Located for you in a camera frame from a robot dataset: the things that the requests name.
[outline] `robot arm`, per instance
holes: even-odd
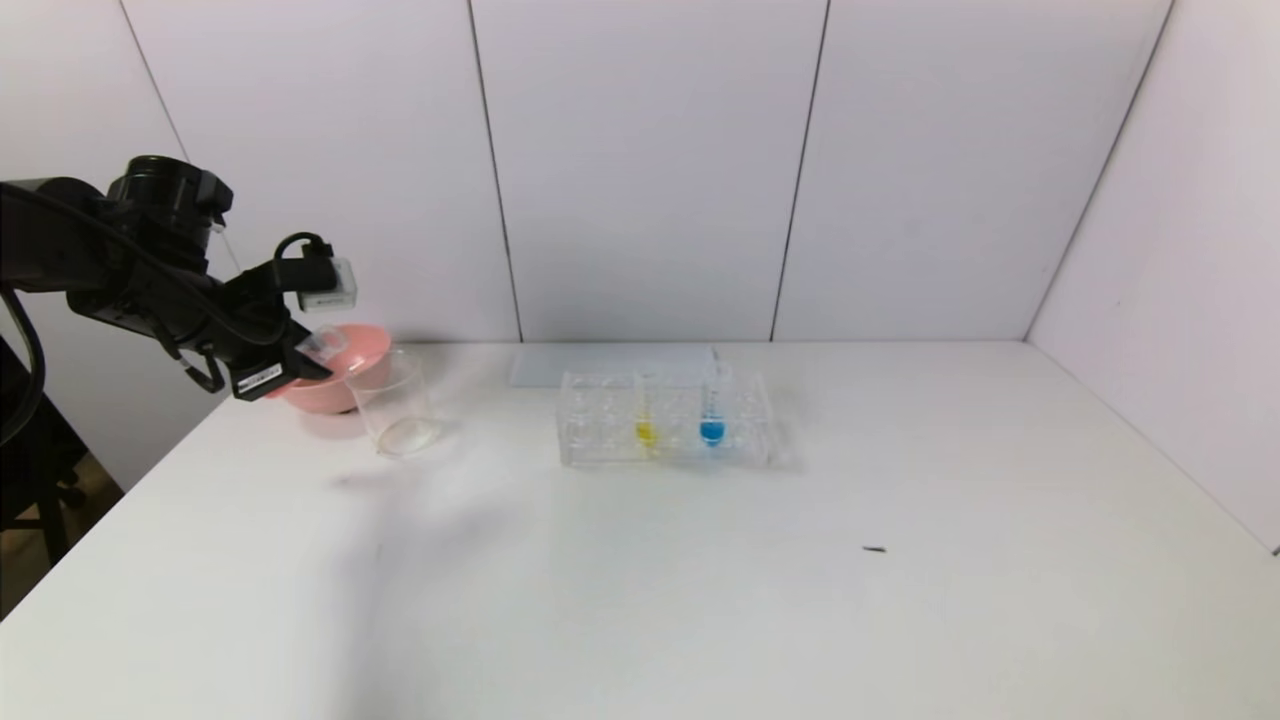
[[[0,191],[0,287],[33,341],[33,364],[38,340],[14,288],[65,292],[73,313],[155,338],[207,392],[225,386],[216,361],[241,400],[329,375],[297,350],[310,331],[291,319],[284,293],[297,292],[303,310],[349,307],[349,265],[319,236],[296,233],[270,261],[227,283],[209,277],[209,232],[223,224],[233,196],[212,173],[147,155],[134,158],[106,196],[74,178],[5,182]],[[302,258],[284,258],[300,241]],[[201,355],[205,370],[180,350]]]

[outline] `floor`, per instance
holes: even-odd
[[[84,492],[87,501],[74,510],[63,506],[67,533],[73,546],[124,497],[120,487],[92,455],[86,455],[76,465],[76,474],[79,477],[76,487]],[[38,518],[38,514],[31,507],[22,514],[22,518]],[[40,530],[0,533],[0,619],[9,615],[9,611],[27,597],[46,573],[49,573],[49,555],[45,552]]]

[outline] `white table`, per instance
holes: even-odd
[[[1280,564],[1032,347],[718,346],[754,471],[562,468],[515,351],[422,350],[410,462],[220,406],[0,624],[0,717],[1280,717]]]

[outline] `white wall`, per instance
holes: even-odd
[[[246,268],[314,231],[398,340],[516,340],[466,0],[125,0]]]
[[[72,176],[105,191],[134,155],[182,158],[113,0],[0,4],[0,178]],[[211,238],[210,273],[236,274]],[[123,487],[132,487],[221,396],[197,388],[154,340],[74,315],[58,295],[18,293],[49,363],[45,392]],[[13,322],[10,347],[26,360]]]
[[[1169,0],[832,0],[777,340],[1020,340]]]
[[[1176,3],[1030,342],[1280,547],[1280,3]]]
[[[768,340],[824,10],[475,3],[526,340]]]

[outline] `black cable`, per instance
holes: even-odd
[[[223,373],[218,369],[218,363],[214,361],[214,356],[207,351],[200,351],[200,356],[205,359],[205,366],[209,369],[207,373],[201,373],[198,368],[193,366],[182,356],[182,350],[178,348],[178,341],[169,334],[169,329],[164,327],[160,318],[156,318],[151,311],[143,311],[138,314],[142,320],[151,328],[151,333],[160,342],[160,347],[169,354],[182,365],[187,377],[196,380],[196,384],[201,387],[205,392],[214,393],[223,389],[227,382],[223,380]]]
[[[52,211],[63,215],[64,218],[69,218],[69,219],[76,220],[76,222],[78,222],[81,224],[84,224],[87,227],[93,228],[96,232],[101,233],[105,238],[110,240],[111,242],[114,242],[116,245],[123,246],[129,252],[133,252],[138,258],[138,260],[141,260],[143,264],[146,264],[147,266],[150,266],[152,270],[156,270],[157,273],[160,273],[161,275],[164,275],[165,279],[168,279],[169,282],[174,283],[180,290],[183,290],[184,292],[187,292],[187,295],[191,296],[191,300],[201,310],[204,310],[206,314],[209,314],[209,316],[212,318],[218,324],[223,325],[224,328],[227,328],[228,331],[230,331],[232,334],[234,334],[236,337],[238,337],[239,340],[242,340],[242,341],[244,341],[244,342],[247,342],[250,345],[274,345],[274,343],[279,342],[280,338],[284,337],[284,333],[288,331],[288,320],[284,319],[284,318],[282,318],[279,325],[274,331],[271,331],[270,334],[259,336],[256,333],[246,332],[243,328],[237,327],[236,320],[233,318],[230,318],[229,315],[227,315],[225,313],[223,313],[221,307],[219,307],[218,305],[215,305],[211,300],[209,300],[207,297],[205,297],[205,295],[202,292],[200,292],[198,290],[196,290],[196,287],[193,287],[191,283],[188,283],[186,279],[183,279],[180,275],[178,275],[173,270],[173,268],[170,268],[169,265],[165,265],[163,261],[157,260],[154,255],[151,255],[146,250],[142,250],[141,247],[138,247],[138,245],[136,242],[133,242],[133,240],[131,240],[125,234],[120,233],[119,231],[116,231],[111,225],[109,225],[109,224],[106,224],[106,223],[104,223],[104,222],[101,222],[101,220],[99,220],[96,218],[91,218],[91,217],[88,217],[88,215],[86,215],[86,214],[76,210],[74,208],[70,208],[70,206],[68,206],[68,205],[65,205],[63,202],[59,202],[59,201],[56,201],[56,200],[54,200],[51,197],[46,197],[44,195],[40,195],[38,192],[32,192],[32,191],[29,191],[27,188],[18,187],[15,184],[0,183],[0,191],[8,192],[10,195],[15,195],[15,196],[22,197],[24,200],[35,201],[38,205],[44,205],[46,209],[52,210]],[[280,299],[280,304],[283,305],[283,302],[284,302],[284,300],[282,297]]]
[[[306,240],[308,242],[319,242],[320,245],[324,245],[324,240],[314,232],[296,232],[289,237],[282,240],[280,243],[275,246],[274,259],[284,260],[284,251],[288,250],[291,245],[293,245],[300,240]]]
[[[31,325],[31,318],[22,309],[22,302],[18,302],[18,296],[13,292],[13,288],[9,286],[0,287],[0,295],[4,295],[4,304],[9,309],[9,315],[18,323],[18,334],[22,336],[22,342],[27,346],[27,359],[31,363],[31,379],[27,380],[27,389],[22,395],[22,401],[18,402],[18,409],[14,410],[13,416],[5,420],[3,428],[0,428],[0,445],[5,445],[31,421],[31,418],[40,407],[40,400],[45,396],[45,348],[40,346],[40,336],[36,334],[36,328]]]

